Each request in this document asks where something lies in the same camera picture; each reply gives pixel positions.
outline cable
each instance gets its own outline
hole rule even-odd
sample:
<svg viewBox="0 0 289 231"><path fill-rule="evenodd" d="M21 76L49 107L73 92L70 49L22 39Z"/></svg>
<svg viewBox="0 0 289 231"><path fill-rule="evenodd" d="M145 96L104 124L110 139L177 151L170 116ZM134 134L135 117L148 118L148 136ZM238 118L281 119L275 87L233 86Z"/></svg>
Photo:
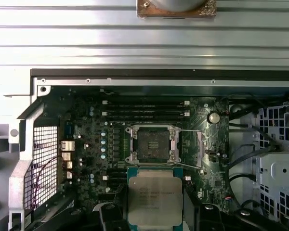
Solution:
<svg viewBox="0 0 289 231"><path fill-rule="evenodd" d="M268 152L271 152L271 151L274 151L276 149L275 146L269 146L267 148L263 148L263 149L259 149L257 151L254 151L254 152L251 152L251 153L248 153L244 156L241 156L239 157L238 159L236 159L235 161L233 161L232 163L230 163L228 166L227 166L227 169L231 169L233 166L243 162L244 160L247 160L249 158L252 158L254 156L257 156L257 155L262 155L262 154L265 154L265 153L268 153Z"/></svg>
<svg viewBox="0 0 289 231"><path fill-rule="evenodd" d="M236 196L235 196L235 194L234 194L234 192L233 192L233 190L232 190L232 187L231 187L231 184L230 184L230 179L229 179L229 178L230 178L230 176L229 176L229 170L230 170L233 166L235 166L235 165L243 162L244 160L247 160L247 159L249 159L249 158L252 158L253 156L257 156L257 155L261 155L261 154L268 153L268 152L270 152L270 151L273 151L274 149L275 149L275 146L269 146L269 147L267 147L267 148L263 148L263 149L260 149L260 150L257 150L257 151L253 151L253 152L251 152L251 153L248 153L248 154L246 154L246 155L244 155L244 156L241 156L240 158L236 159L234 162L230 163L230 164L225 168L225 183L226 183L226 185L228 185L229 193L230 193L230 195L232 196L232 199L233 199L233 201L235 202L235 204L237 205L237 207L240 208L240 207L241 207L241 204L240 204L239 201L237 200L237 198L236 198Z"/></svg>
<svg viewBox="0 0 289 231"><path fill-rule="evenodd" d="M222 203L222 206L221 206L221 209L223 209L223 207L224 207L226 201L231 202L231 199L224 199L224 201L223 201L223 203Z"/></svg>
<svg viewBox="0 0 289 231"><path fill-rule="evenodd" d="M231 182L231 181L233 181L233 180L235 180L235 179L237 179L237 178L240 178L240 177L246 177L246 178L249 178L249 179L252 180L252 181L256 181L256 176L253 175L253 174L248 174L248 173L243 173L243 174L235 175L235 176L233 176L232 178L230 178L229 181Z"/></svg>
<svg viewBox="0 0 289 231"><path fill-rule="evenodd" d="M38 192L38 182L39 182L39 177L40 177L40 175L41 175L41 173L42 173L42 171L45 169L45 167L51 162L51 161L53 161L54 159L56 159L56 158L62 158L63 159L63 157L62 156L60 156L60 155L58 155L58 156L54 156L53 158L51 158L46 164L44 164L43 166L42 166L42 168L39 170L39 173L38 173L38 177L37 177L37 180L36 180L36 187L35 187L35 191L34 191L34 196L33 196L33 205L32 205L32 208L34 209L35 208L35 205L36 205L36 197L37 197L37 192Z"/></svg>
<svg viewBox="0 0 289 231"><path fill-rule="evenodd" d="M264 104L262 101L260 101L259 99L257 99L257 97L255 97L255 96L254 96L253 94L251 94L250 92L240 92L240 93L236 93L236 94L231 94L231 95L228 95L228 96L226 96L226 97L221 98L219 101L223 101L223 100L225 100L225 99L227 99L227 98L231 98L231 97L233 97L233 96L244 96L244 95L249 95L249 96L251 96L256 102L259 103L259 105L261 105L262 107L266 107L265 104Z"/></svg>
<svg viewBox="0 0 289 231"><path fill-rule="evenodd" d="M237 128L251 128L253 130L258 131L271 144L277 144L277 142L272 137L270 137L268 134L266 134L264 131L262 131L261 129L259 129L258 127L254 126L254 125L229 123L229 126L233 126L233 127L237 127Z"/></svg>
<svg viewBox="0 0 289 231"><path fill-rule="evenodd" d="M241 205L242 208L245 208L245 206L247 206L248 204L250 203L253 203L255 204L256 206L260 207L261 211L262 211L262 214L263 216L265 216L266 218L269 217L268 214L266 213L266 210L264 209L263 206L261 206L261 204L258 202L258 201L255 201L255 200L247 200L247 201L244 201Z"/></svg>
<svg viewBox="0 0 289 231"><path fill-rule="evenodd" d="M253 143L243 144L243 145L239 146L237 149L235 149L235 150L230 154L229 158L231 159L231 158L234 156L234 154L235 154L238 150L240 150L241 148L243 148L243 147L253 147L253 149L252 149L253 152L256 150L256 145L253 144Z"/></svg>

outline circuit board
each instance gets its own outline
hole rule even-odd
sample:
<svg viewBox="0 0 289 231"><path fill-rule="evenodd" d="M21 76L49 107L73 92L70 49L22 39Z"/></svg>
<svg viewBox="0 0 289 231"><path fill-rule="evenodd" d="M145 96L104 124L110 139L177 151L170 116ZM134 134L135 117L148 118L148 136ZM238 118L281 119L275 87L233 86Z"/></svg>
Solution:
<svg viewBox="0 0 289 231"><path fill-rule="evenodd" d="M205 150L200 170L183 167L184 175L191 179L187 183L203 202L223 205L223 210L228 211L228 205L224 205L227 187L223 179L223 168L228 162L227 108L227 101L208 97L75 98L71 118L66 121L73 126L73 134L67 134L66 138L75 140L73 185L78 205L92 210L96 204L115 199L118 189L127 183L127 167L133 164L127 160L133 149L138 150L138 165L146 165L152 159L167 164L170 128L175 128L179 135L175 149L181 163L199 165L200 145ZM216 124L208 122L212 112L220 115ZM135 134L127 131L135 125L143 127L138 128L138 137L132 143ZM201 131L202 144L197 131ZM143 140L148 147L142 146Z"/></svg>

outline black cable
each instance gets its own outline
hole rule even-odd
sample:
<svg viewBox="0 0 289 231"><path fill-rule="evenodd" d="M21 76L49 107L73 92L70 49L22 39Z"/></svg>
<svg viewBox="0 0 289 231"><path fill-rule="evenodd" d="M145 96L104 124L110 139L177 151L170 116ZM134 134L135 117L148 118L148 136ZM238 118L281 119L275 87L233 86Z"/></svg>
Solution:
<svg viewBox="0 0 289 231"><path fill-rule="evenodd" d="M275 149L276 149L275 146L269 146L267 148L262 148L262 149L259 149L257 151L243 155L243 156L239 157L238 159L236 159L235 161L233 161L231 164L229 164L227 166L227 169L231 169L233 166L243 162L244 160L247 160L247 159L252 158L254 156L257 156L257 155L262 155L262 154L274 151Z"/></svg>
<svg viewBox="0 0 289 231"><path fill-rule="evenodd" d="M241 205L242 208L245 208L245 206L247 206L248 204L250 203L253 203L255 204L256 206L260 207L261 211L262 211L262 214L263 216L265 216L266 218L269 217L268 214L266 213L266 210L264 209L263 206L261 206L261 204L258 202L258 201L255 201L255 200L247 200L247 201L244 201Z"/></svg>
<svg viewBox="0 0 289 231"><path fill-rule="evenodd" d="M249 178L250 180L252 181L256 181L256 176L254 174L249 174L249 173L242 173L242 174L238 174L238 175L235 175L233 176L232 178L230 178L230 182L237 179L237 178L240 178L240 177L246 177L246 178Z"/></svg>
<svg viewBox="0 0 289 231"><path fill-rule="evenodd" d="M281 99L267 99L266 100L266 107L272 107L272 106L279 106L279 105L282 105L283 102L287 101L286 99L284 98L281 98ZM238 118L241 118L243 116L246 116L247 114L251 113L251 112L258 112L259 109L263 108L262 105L251 105L251 106L248 106L240 111L237 111L235 113L232 113L229 115L229 120L234 120L234 119L238 119Z"/></svg>
<svg viewBox="0 0 289 231"><path fill-rule="evenodd" d="M225 184L228 185L228 189L229 189L229 193L233 199L233 201L235 202L235 204L237 205L237 207L241 207L241 204L239 203L239 201L237 200L233 190L232 190L232 187L231 187L231 184L230 184L230 176L229 176L229 170L243 162L244 160L247 160L249 158L252 158L253 156L257 156L257 155L261 155L261 154L265 154L265 153L268 153L270 151L273 151L275 149L275 146L269 146L267 148L263 148L263 149L260 149L260 150L257 150L257 151L254 151L254 152L251 152L251 153L248 153L244 156L241 156L239 157L238 159L236 159L234 162L232 162L230 165L228 165L226 168L225 168Z"/></svg>
<svg viewBox="0 0 289 231"><path fill-rule="evenodd" d="M249 96L251 96L253 100L255 100L256 102L259 103L259 105L261 105L262 107L266 107L265 104L264 104L262 101L260 101L259 99L257 99L257 97L255 97L255 96L254 96L252 93L250 93L250 92L240 92L240 93L236 93L236 94L231 94L231 95L228 95L228 96L226 96L226 97L221 98L219 101L223 101L223 100L225 100L225 99L227 99L227 98L231 98L231 97L233 97L233 96L244 96L244 95L249 95Z"/></svg>
<svg viewBox="0 0 289 231"><path fill-rule="evenodd" d="M229 123L229 126L233 126L233 127L237 127L237 128L250 128L250 129L256 130L265 139L267 139L271 144L277 144L277 142L272 137L270 137L268 134L266 134L264 131L262 131L260 128L254 126L254 125Z"/></svg>
<svg viewBox="0 0 289 231"><path fill-rule="evenodd" d="M256 150L256 145L253 144L253 143L243 144L243 145L239 146L237 149L235 149L235 150L230 154L229 158L231 159L231 158L234 156L234 154L235 154L238 150L240 150L241 148L243 148L243 147L253 147L253 149L252 149L253 152Z"/></svg>

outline mesh grille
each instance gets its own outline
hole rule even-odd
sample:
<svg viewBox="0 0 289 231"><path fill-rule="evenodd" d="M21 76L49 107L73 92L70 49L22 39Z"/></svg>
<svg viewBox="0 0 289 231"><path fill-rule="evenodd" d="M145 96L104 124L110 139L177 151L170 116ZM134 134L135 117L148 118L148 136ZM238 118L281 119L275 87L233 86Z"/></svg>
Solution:
<svg viewBox="0 0 289 231"><path fill-rule="evenodd" d="M39 207L57 192L57 147L57 127L34 128L33 161L25 176L26 209Z"/></svg>

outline screw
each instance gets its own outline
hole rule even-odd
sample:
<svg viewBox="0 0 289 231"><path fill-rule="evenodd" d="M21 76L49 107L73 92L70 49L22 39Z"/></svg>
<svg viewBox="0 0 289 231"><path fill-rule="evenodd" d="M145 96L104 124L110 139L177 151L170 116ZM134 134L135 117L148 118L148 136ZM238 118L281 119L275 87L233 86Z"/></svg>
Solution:
<svg viewBox="0 0 289 231"><path fill-rule="evenodd" d="M207 209L207 210L212 210L212 209L214 209L214 207L213 207L212 205L205 205L204 207L205 207L205 209Z"/></svg>
<svg viewBox="0 0 289 231"><path fill-rule="evenodd" d="M250 213L249 213L249 211L242 210L242 211L241 211L241 215L243 215L243 216L249 216Z"/></svg>

